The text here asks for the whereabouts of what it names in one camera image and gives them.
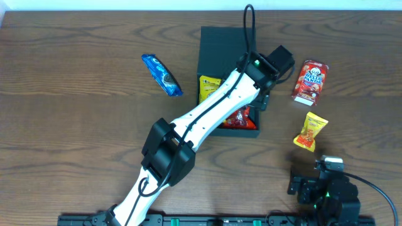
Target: yellow snack bag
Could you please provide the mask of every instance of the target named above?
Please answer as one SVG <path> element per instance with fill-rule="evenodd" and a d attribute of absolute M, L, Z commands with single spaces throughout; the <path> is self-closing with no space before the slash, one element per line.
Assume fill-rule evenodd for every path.
<path fill-rule="evenodd" d="M 301 133 L 294 138 L 293 142 L 309 151 L 315 149 L 315 136 L 328 124 L 328 121 L 315 115 L 313 112 L 307 113 Z"/>
<path fill-rule="evenodd" d="M 200 77 L 200 95 L 198 97 L 198 104 L 205 101 L 212 93 L 219 89 L 220 81 L 219 78 L 210 78 L 205 75 Z"/>

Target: blue snack wrapper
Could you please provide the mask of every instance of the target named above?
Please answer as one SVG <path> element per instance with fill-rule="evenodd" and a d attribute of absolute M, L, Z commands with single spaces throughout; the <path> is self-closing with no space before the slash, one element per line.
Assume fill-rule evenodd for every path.
<path fill-rule="evenodd" d="M 158 82 L 163 90 L 170 96 L 176 97 L 183 95 L 183 92 L 176 79 L 169 70 L 162 64 L 155 54 L 144 54 L 141 56 L 152 77 Z"/>

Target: wood grain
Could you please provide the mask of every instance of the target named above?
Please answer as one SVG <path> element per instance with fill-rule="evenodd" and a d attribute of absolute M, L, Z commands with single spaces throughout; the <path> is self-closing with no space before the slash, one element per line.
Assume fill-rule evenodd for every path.
<path fill-rule="evenodd" d="M 241 26 L 226 12 L 7 12 L 0 30 L 0 225 L 55 225 L 61 213 L 119 203 L 139 173 L 151 125 L 195 106 L 201 26 Z M 208 137 L 192 172 L 152 206 L 167 214 L 297 211 L 292 162 L 319 154 L 388 193 L 402 212 L 402 14 L 258 11 L 261 53 L 285 45 L 329 65 L 316 107 L 272 91 L 257 139 Z M 184 91 L 170 98 L 140 56 L 155 53 Z M 328 119 L 315 155 L 292 144 L 308 111 Z M 392 225 L 386 201 L 359 182 L 362 213 Z"/>

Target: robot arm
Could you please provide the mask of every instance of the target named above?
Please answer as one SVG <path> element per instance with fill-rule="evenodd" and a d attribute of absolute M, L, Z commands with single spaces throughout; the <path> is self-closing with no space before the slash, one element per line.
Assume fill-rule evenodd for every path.
<path fill-rule="evenodd" d="M 141 162 L 143 167 L 140 176 L 126 199 L 113 210 L 120 225 L 139 225 L 161 191 L 169 185 L 174 186 L 190 172 L 195 163 L 195 153 L 205 138 L 235 110 L 250 104 L 260 93 L 265 94 L 274 87 L 279 75 L 294 64 L 291 54 L 282 46 L 272 54 L 277 55 L 279 51 L 288 54 L 288 59 L 284 60 L 286 65 L 277 69 L 267 61 L 269 57 L 252 52 L 251 63 L 246 67 L 235 89 L 224 100 L 219 102 L 236 84 L 241 74 L 237 69 L 217 91 L 189 113 L 173 120 L 171 124 L 160 119 L 153 125 L 142 151 L 144 160 Z M 245 59 L 246 56 L 237 63 L 238 66 L 245 63 Z M 215 103 L 217 105 L 203 115 L 185 135 L 184 145 L 178 147 L 177 142 L 184 136 L 190 123 Z M 148 182 L 145 187 L 141 184 L 144 178 Z M 139 185 L 145 194 L 159 190 L 151 196 L 141 196 Z"/>

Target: red snack box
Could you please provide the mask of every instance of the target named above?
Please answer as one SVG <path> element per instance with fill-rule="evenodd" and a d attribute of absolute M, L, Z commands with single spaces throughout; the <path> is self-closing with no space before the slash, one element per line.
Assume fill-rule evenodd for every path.
<path fill-rule="evenodd" d="M 323 63 L 306 60 L 291 95 L 293 99 L 309 106 L 316 105 L 327 78 L 328 69 L 328 66 Z"/>

